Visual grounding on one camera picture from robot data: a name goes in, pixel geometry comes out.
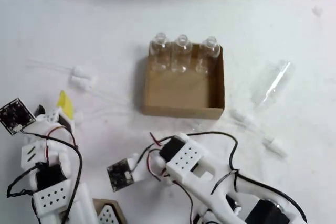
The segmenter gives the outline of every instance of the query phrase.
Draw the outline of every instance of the cardboard box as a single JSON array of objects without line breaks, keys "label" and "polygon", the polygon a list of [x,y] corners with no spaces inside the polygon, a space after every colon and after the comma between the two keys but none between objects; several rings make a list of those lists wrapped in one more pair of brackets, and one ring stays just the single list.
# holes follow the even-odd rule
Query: cardboard box
[{"label": "cardboard box", "polygon": [[190,68],[185,73],[151,70],[148,57],[144,89],[145,115],[178,118],[219,119],[225,107],[223,49],[215,71],[204,76],[196,72],[199,44],[193,44]]}]

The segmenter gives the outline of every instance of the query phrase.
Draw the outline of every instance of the glass vial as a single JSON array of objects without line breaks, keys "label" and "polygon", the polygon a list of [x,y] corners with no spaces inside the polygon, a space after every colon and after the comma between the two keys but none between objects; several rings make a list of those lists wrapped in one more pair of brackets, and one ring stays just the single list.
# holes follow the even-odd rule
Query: glass vial
[{"label": "glass vial", "polygon": [[165,33],[158,33],[150,42],[151,68],[164,71],[169,68],[171,43]]},{"label": "glass vial", "polygon": [[200,44],[197,56],[196,71],[201,74],[210,74],[216,67],[220,53],[220,46],[215,37],[210,36]]},{"label": "glass vial", "polygon": [[193,45],[184,34],[179,35],[172,45],[172,71],[184,73],[190,65]]}]

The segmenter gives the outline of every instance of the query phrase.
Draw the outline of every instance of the black cable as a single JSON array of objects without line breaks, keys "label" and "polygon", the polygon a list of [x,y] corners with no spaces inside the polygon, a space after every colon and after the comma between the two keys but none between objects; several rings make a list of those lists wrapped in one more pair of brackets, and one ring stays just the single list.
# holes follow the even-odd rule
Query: black cable
[{"label": "black cable", "polygon": [[34,214],[35,214],[35,216],[36,216],[36,218],[37,218],[37,220],[38,220],[38,224],[41,224],[41,220],[40,220],[40,218],[37,216],[37,211],[36,211],[36,207],[35,207],[35,204],[34,204],[34,198],[31,198],[31,203],[32,203],[32,209],[33,209],[33,211],[34,211]]},{"label": "black cable", "polygon": [[[197,135],[205,135],[205,134],[221,134],[221,135],[225,135],[225,136],[228,136],[230,137],[232,140],[235,141],[235,145],[230,153],[230,157],[229,157],[229,166],[230,166],[230,169],[231,170],[236,170],[234,169],[233,167],[233,156],[237,150],[237,147],[238,147],[238,140],[232,136],[231,134],[228,134],[228,133],[225,133],[225,132],[220,132],[220,131],[208,131],[208,132],[199,132],[199,133],[191,133],[191,134],[187,134],[188,136],[197,136]],[[299,206],[299,204],[297,204],[291,197],[289,197],[287,194],[279,191],[278,189],[275,189],[271,186],[268,186],[268,185],[265,185],[261,182],[258,182],[258,181],[255,181],[253,179],[250,179],[248,177],[245,177],[244,175],[241,175],[239,173],[239,171],[236,172],[236,177],[235,177],[235,181],[234,181],[234,187],[235,187],[235,191],[237,191],[237,177],[238,178],[241,178],[249,183],[252,183],[252,184],[255,184],[257,186],[260,186],[262,188],[265,188],[267,190],[270,190],[272,191],[273,193],[277,194],[277,195],[280,195],[281,197],[283,197],[284,199],[286,199],[287,201],[289,201],[298,211],[299,213],[301,214],[303,220],[305,221],[305,223],[307,223],[307,217],[305,215],[305,213],[303,212],[302,208]]]},{"label": "black cable", "polygon": [[42,162],[38,162],[36,163],[32,168],[28,169],[27,171],[23,172],[21,175],[19,175],[9,186],[7,189],[7,198],[10,197],[18,197],[18,196],[22,196],[22,195],[33,195],[34,191],[32,190],[26,190],[26,189],[22,189],[19,193],[11,193],[13,186],[15,186],[16,183],[18,183],[21,179],[23,179],[26,175],[28,175],[31,171],[38,169],[38,168],[42,168],[44,166],[45,163]]},{"label": "black cable", "polygon": [[77,189],[78,189],[78,186],[79,186],[79,180],[80,180],[80,176],[81,176],[81,173],[82,173],[82,168],[83,168],[83,159],[82,159],[82,155],[80,154],[79,150],[78,150],[78,146],[73,146],[63,140],[60,140],[58,138],[54,138],[54,137],[51,137],[51,136],[44,136],[44,135],[40,135],[40,134],[36,134],[36,133],[29,133],[29,132],[25,132],[25,131],[21,131],[23,134],[27,134],[27,135],[33,135],[33,136],[36,136],[36,137],[40,137],[42,139],[46,139],[46,140],[53,140],[55,142],[58,142],[58,143],[61,143],[61,144],[64,144],[66,146],[68,146],[69,148],[73,149],[77,155],[78,155],[78,158],[79,158],[79,168],[78,168],[78,174],[77,174],[77,178],[76,178],[76,182],[75,182],[75,186],[73,187],[73,192],[72,192],[72,195],[71,195],[71,198],[70,198],[70,201],[69,201],[69,205],[68,205],[68,208],[63,216],[63,220],[62,220],[62,223],[61,224],[65,224],[67,219],[68,219],[68,216],[69,216],[69,213],[70,213],[70,210],[71,210],[71,206],[72,204],[74,203],[74,199],[75,199],[75,195],[76,195],[76,192],[77,192]]},{"label": "black cable", "polygon": [[239,170],[232,170],[231,172],[229,172],[229,173],[227,173],[227,174],[225,174],[222,178],[220,178],[217,182],[216,182],[216,184],[215,184],[215,186],[214,186],[214,188],[212,189],[212,191],[211,191],[211,193],[210,193],[210,195],[212,195],[212,194],[214,194],[214,192],[215,192],[215,190],[217,189],[217,187],[228,177],[228,176],[230,176],[231,174],[233,174],[233,173],[237,173]]},{"label": "black cable", "polygon": [[193,224],[193,208],[194,208],[194,202],[193,199],[191,198],[190,194],[188,193],[188,191],[186,189],[184,189],[183,186],[181,186],[177,181],[173,181],[174,184],[177,184],[182,190],[184,190],[184,192],[188,195],[188,198],[190,200],[191,203],[191,207],[190,207],[190,215],[189,215],[189,223]]},{"label": "black cable", "polygon": [[[171,139],[173,136],[167,136],[167,137],[164,137],[164,138],[162,138],[162,139],[160,139],[160,140],[158,140],[158,142],[163,142],[163,141],[166,141],[166,140],[168,140],[168,139]],[[139,158],[138,158],[138,160],[137,160],[137,162],[136,162],[136,164],[135,164],[135,167],[133,168],[133,170],[131,171],[131,172],[133,172],[133,171],[135,171],[135,169],[137,168],[137,166],[138,166],[138,164],[140,163],[140,161],[142,160],[142,158],[143,158],[143,156],[145,155],[145,153],[154,145],[155,143],[153,143],[153,144],[150,144],[150,145],[148,145],[144,150],[143,150],[143,152],[141,153],[141,155],[139,156]]]}]

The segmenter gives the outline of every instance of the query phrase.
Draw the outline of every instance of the white plastic cap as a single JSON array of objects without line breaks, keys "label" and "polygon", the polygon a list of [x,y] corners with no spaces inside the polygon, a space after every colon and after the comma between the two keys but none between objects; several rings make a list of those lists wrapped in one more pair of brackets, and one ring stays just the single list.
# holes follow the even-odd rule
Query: white plastic cap
[{"label": "white plastic cap", "polygon": [[238,122],[244,123],[245,126],[248,126],[248,125],[257,126],[256,120],[254,119],[254,117],[248,114],[245,114],[240,109],[231,109],[230,115],[232,116],[233,119],[237,120]]},{"label": "white plastic cap", "polygon": [[73,117],[75,124],[80,125],[84,121],[84,115],[82,111],[77,111]]},{"label": "white plastic cap", "polygon": [[287,157],[287,152],[283,146],[283,143],[280,139],[278,138],[270,138],[270,137],[265,137],[263,144],[268,148],[270,151],[278,154],[282,158]]},{"label": "white plastic cap", "polygon": [[89,91],[93,88],[90,80],[82,79],[76,76],[71,76],[70,83],[73,84],[76,88],[83,91]]},{"label": "white plastic cap", "polygon": [[83,67],[81,66],[74,66],[74,68],[72,69],[72,75],[78,78],[85,78],[85,79],[89,79],[89,80],[93,80],[94,76],[92,73],[90,73],[89,71],[85,70]]}]

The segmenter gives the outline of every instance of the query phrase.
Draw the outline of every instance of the white tablecloth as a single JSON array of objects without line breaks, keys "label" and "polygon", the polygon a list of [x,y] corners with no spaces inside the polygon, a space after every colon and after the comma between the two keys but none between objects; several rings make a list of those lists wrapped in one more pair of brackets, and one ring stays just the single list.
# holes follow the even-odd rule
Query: white tablecloth
[{"label": "white tablecloth", "polygon": [[[236,167],[290,195],[310,223],[334,223],[336,0],[0,0],[0,7],[0,104],[20,97],[32,110],[38,104],[51,109],[64,89],[85,116],[76,131],[82,181],[94,198],[116,199],[130,224],[187,223],[190,203],[179,188],[154,179],[113,193],[106,167],[142,151],[151,143],[149,131],[161,137],[201,130],[236,135]],[[227,99],[219,121],[139,112],[144,57],[159,31],[171,39],[185,33],[193,42],[217,37],[224,48]],[[251,82],[265,64],[280,59],[293,62],[295,74],[257,119],[286,144],[284,160],[266,152],[260,137],[237,127],[228,113],[250,107]],[[94,93],[68,85],[75,65],[97,72]],[[5,196],[22,173],[22,136],[0,128],[0,139],[0,219],[36,223],[29,197]],[[198,139],[228,158],[229,139]]]}]

